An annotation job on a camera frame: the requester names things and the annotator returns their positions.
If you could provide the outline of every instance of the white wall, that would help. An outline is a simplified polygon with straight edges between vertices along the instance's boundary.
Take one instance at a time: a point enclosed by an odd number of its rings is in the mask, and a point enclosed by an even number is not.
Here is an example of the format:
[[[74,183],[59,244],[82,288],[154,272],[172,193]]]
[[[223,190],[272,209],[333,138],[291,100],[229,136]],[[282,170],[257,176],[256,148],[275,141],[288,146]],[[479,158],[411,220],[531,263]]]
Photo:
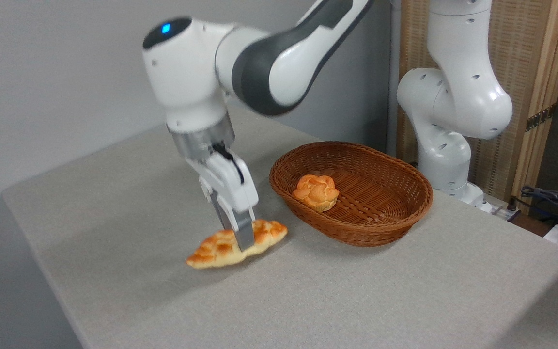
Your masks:
[[[0,0],[0,193],[164,122],[141,59],[142,39],[158,22],[190,14],[279,31],[312,3]],[[279,120],[323,139],[383,148],[388,20],[388,2],[377,0],[308,98]],[[0,203],[0,348],[16,347],[78,343]]]

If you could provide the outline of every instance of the wicker basket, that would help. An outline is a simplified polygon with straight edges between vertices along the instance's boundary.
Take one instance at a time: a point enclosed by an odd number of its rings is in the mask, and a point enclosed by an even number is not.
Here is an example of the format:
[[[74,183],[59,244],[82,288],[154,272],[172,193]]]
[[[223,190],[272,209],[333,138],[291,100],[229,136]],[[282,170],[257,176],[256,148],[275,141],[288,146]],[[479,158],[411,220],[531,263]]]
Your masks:
[[[303,175],[327,175],[337,203],[318,213],[292,196]],[[432,205],[432,186],[407,163],[367,146],[310,143],[286,153],[270,170],[270,186],[305,223],[349,245],[379,246],[404,236]]]

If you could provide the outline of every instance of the bun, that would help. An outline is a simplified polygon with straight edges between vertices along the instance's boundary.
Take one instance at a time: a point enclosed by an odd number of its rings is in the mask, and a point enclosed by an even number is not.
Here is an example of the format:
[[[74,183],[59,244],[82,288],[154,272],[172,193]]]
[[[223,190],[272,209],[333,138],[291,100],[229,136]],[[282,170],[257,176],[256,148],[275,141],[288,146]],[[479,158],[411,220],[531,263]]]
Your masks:
[[[329,176],[306,174],[298,181],[292,195],[317,212],[330,210],[337,202],[339,190]]]

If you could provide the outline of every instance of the croissant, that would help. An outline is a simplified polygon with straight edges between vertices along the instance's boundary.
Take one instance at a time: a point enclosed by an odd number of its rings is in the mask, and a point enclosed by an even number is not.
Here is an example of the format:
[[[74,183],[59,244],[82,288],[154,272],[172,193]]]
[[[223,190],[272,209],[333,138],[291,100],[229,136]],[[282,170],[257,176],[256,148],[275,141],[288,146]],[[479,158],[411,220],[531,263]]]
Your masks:
[[[330,210],[337,202],[339,190],[329,176],[306,174],[298,181],[292,195],[317,212]]]
[[[199,248],[186,259],[186,263],[195,269],[224,267],[240,263],[248,256],[261,254],[268,247],[275,245],[288,234],[288,228],[276,221],[257,219],[253,222],[255,243],[241,251],[236,241],[234,230],[219,230],[204,240]]]

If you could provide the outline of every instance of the gray table surface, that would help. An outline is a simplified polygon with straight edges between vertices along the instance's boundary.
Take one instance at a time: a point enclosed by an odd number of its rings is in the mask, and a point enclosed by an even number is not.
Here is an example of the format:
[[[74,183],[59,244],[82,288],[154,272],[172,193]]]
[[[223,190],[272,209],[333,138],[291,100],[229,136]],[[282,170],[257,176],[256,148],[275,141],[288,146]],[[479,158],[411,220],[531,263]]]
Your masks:
[[[87,348],[557,348],[558,246],[455,199],[378,248],[334,241],[268,184],[315,138],[236,109],[257,216],[290,230],[232,267],[184,263],[220,228],[163,127],[5,190]]]

